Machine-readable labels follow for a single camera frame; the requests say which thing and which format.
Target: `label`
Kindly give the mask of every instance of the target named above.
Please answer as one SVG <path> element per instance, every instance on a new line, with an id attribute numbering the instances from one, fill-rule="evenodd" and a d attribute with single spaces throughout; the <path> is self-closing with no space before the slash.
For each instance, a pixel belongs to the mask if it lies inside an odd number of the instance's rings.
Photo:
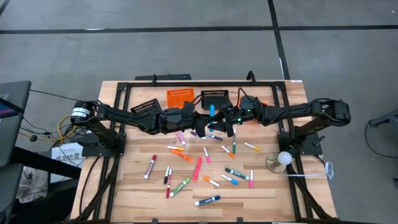
<path id="1" fill-rule="evenodd" d="M 73 112 L 72 113 L 72 116 L 82 116 L 82 117 L 86 117 L 87 116 L 87 114 L 85 114 L 85 113 L 81 113 L 81 112 Z"/>
<path id="2" fill-rule="evenodd" d="M 82 113 L 90 114 L 90 111 L 86 110 L 84 108 L 74 108 L 72 112 L 82 112 Z"/>

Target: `green marker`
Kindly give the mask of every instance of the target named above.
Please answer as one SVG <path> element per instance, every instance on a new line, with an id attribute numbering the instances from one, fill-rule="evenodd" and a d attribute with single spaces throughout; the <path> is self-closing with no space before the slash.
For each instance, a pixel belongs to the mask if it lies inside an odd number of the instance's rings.
<path id="1" fill-rule="evenodd" d="M 235 154 L 235 150 L 236 150 L 236 129 L 234 129 L 234 139 L 233 139 L 233 143 L 232 143 L 232 153 Z"/>
<path id="2" fill-rule="evenodd" d="M 225 171 L 226 171 L 226 172 L 229 172 L 230 174 L 233 174 L 233 175 L 235 175 L 235 176 L 238 176 L 238 177 L 240 177 L 240 178 L 242 178 L 242 179 L 245 179 L 245 180 L 249 180 L 249 179 L 250 179 L 249 176 L 246 176 L 246 175 L 244 175 L 244 174 L 241 174 L 241 173 L 236 172 L 235 170 L 231 170 L 231 169 L 229 169 L 229 168 L 225 168 Z"/>
<path id="3" fill-rule="evenodd" d="M 180 185 L 179 187 L 177 187 L 176 189 L 173 190 L 173 192 L 170 193 L 170 197 L 174 197 L 174 195 L 176 195 L 177 193 L 180 192 L 180 190 L 182 190 L 187 183 L 189 183 L 191 181 L 191 178 L 186 178 Z"/>

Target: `desk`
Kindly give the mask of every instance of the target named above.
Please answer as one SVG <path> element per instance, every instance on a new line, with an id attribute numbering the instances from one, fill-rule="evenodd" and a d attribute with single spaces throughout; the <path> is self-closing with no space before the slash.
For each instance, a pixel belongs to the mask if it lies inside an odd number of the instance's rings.
<path id="1" fill-rule="evenodd" d="M 99 100 L 113 105 L 116 94 L 116 81 L 103 82 Z M 289 103 L 296 105 L 307 102 L 302 82 L 286 81 Z M 166 91 L 185 87 L 132 87 L 129 106 L 157 98 L 161 107 L 167 107 Z M 229 97 L 236 103 L 238 88 L 236 86 L 222 87 L 193 87 L 195 95 L 201 90 L 229 90 Z M 264 86 L 245 86 L 243 89 L 248 95 L 259 97 L 263 102 L 273 105 L 271 88 Z M 282 95 L 279 94 L 280 104 L 283 105 Z M 196 110 L 206 113 L 197 105 Z M 295 125 L 303 125 L 310 118 L 294 119 Z M 237 150 L 235 159 L 230 158 L 220 147 L 221 143 L 231 148 L 232 139 L 226 134 L 215 131 L 214 135 L 224 138 L 223 142 L 207 139 L 202 140 L 192 136 L 189 130 L 184 132 L 187 145 L 186 154 L 195 158 L 189 163 L 172 154 L 166 146 L 180 145 L 174 134 L 158 134 L 151 136 L 140 132 L 137 128 L 126 126 L 126 148 L 120 159 L 115 198 L 111 215 L 111 222 L 150 222 L 158 218 L 160 222 L 235 222 L 236 217 L 243 217 L 245 222 L 259 221 L 293 221 L 295 220 L 287 177 L 274 174 L 266 166 L 266 158 L 272 152 L 278 152 L 276 124 L 263 127 L 255 121 L 236 125 Z M 244 146 L 243 142 L 250 142 L 259 146 L 262 151 L 257 152 Z M 206 146 L 211 157 L 211 164 L 202 162 L 200 176 L 197 182 L 190 182 L 174 198 L 165 198 L 166 185 L 163 184 L 165 169 L 170 165 L 173 169 L 172 186 L 174 189 L 184 178 L 191 177 L 196 166 L 196 159 L 202 156 L 203 146 Z M 153 154 L 157 155 L 155 166 L 149 180 L 143 178 Z M 95 158 L 87 158 L 81 171 L 75 203 L 71 218 L 78 216 L 80 195 L 89 168 Z M 101 173 L 102 158 L 96 163 L 88 180 L 83 197 L 83 207 L 87 206 L 98 188 Z M 313 156 L 302 156 L 303 168 L 306 174 L 324 173 L 322 164 Z M 235 186 L 221 177 L 226 174 L 225 167 L 244 174 L 254 170 L 254 188 L 248 189 L 248 182 L 239 180 Z M 220 188 L 205 182 L 203 176 L 208 175 L 219 183 Z M 308 178 L 307 186 L 318 203 L 331 216 L 336 216 L 328 181 L 323 177 Z M 298 190 L 298 198 L 302 217 L 305 216 L 302 195 Z M 220 195 L 221 200 L 202 207 L 195 207 L 194 201 Z M 104 194 L 101 204 L 100 218 L 104 217 L 107 193 Z"/>

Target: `black basket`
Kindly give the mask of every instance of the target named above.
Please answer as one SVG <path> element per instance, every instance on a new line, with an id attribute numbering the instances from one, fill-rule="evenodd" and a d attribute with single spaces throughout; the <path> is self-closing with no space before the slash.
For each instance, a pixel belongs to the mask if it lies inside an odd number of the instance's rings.
<path id="1" fill-rule="evenodd" d="M 156 107 L 157 99 L 149 100 L 145 103 L 141 103 L 130 109 L 132 113 L 139 114 L 151 110 L 152 107 Z"/>
<path id="2" fill-rule="evenodd" d="M 210 105 L 214 105 L 215 109 L 220 109 L 225 104 L 231 104 L 229 100 L 228 90 L 205 90 L 201 91 L 201 107 L 204 110 L 210 110 Z"/>

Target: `table leg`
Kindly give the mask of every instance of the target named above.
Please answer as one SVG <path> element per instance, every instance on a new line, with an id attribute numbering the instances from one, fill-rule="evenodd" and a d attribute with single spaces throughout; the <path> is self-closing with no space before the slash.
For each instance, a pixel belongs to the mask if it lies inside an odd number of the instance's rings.
<path id="1" fill-rule="evenodd" d="M 15 147 L 11 157 L 12 163 L 20 162 L 24 166 L 44 170 L 73 179 L 79 179 L 81 169 L 37 153 Z"/>

